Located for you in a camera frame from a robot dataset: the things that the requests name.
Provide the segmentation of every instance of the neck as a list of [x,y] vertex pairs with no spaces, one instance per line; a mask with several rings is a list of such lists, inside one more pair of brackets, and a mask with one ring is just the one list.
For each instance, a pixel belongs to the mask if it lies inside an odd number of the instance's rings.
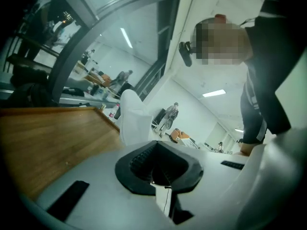
[[253,53],[253,48],[251,46],[249,37],[248,37],[248,33],[246,32],[245,29],[243,29],[243,38],[244,38],[244,61],[251,59],[254,56]]

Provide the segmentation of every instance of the plastic bottle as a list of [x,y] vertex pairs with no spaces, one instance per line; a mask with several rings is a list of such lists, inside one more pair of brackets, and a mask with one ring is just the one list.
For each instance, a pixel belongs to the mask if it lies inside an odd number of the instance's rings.
[[118,109],[119,109],[119,104],[116,104],[116,106],[114,106],[113,109],[111,110],[109,117],[114,117]]

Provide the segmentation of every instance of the wooden table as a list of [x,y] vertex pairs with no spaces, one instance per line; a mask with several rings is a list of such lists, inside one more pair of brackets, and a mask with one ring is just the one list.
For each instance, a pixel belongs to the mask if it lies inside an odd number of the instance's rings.
[[90,156],[122,148],[119,128],[94,107],[0,110],[3,158],[30,199]]

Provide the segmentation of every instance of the rectangular ceiling light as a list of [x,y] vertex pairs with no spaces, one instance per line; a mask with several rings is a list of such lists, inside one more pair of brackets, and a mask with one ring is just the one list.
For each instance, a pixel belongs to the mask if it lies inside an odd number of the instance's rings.
[[243,131],[243,130],[241,130],[241,129],[237,129],[237,128],[235,128],[235,131],[237,131],[237,132],[241,132],[241,133],[244,133],[244,131]]
[[226,94],[225,90],[217,90],[213,91],[210,93],[203,94],[203,97],[210,97],[210,96],[215,96],[215,95],[220,95],[220,94]]
[[131,42],[130,42],[130,40],[129,40],[129,38],[128,38],[128,35],[127,35],[125,29],[124,29],[124,28],[121,28],[121,32],[123,33],[124,38],[126,39],[127,44],[129,45],[129,47],[132,48]]

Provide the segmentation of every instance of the ceiling light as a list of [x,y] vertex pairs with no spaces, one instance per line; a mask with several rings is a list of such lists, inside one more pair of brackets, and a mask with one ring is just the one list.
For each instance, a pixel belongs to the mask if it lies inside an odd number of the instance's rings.
[[220,95],[220,94],[226,94],[225,90],[217,90],[217,91],[209,92],[209,93],[203,94],[203,97],[210,97],[210,96],[215,96],[215,95]]
[[237,131],[237,132],[241,132],[241,133],[244,133],[244,131],[243,131],[243,130],[241,130],[241,129],[237,129],[237,128],[235,128],[235,131]]
[[124,38],[126,39],[127,44],[129,45],[129,47],[132,48],[131,42],[130,42],[128,36],[127,36],[127,33],[126,33],[125,29],[124,29],[124,28],[121,28],[121,32],[123,33]]

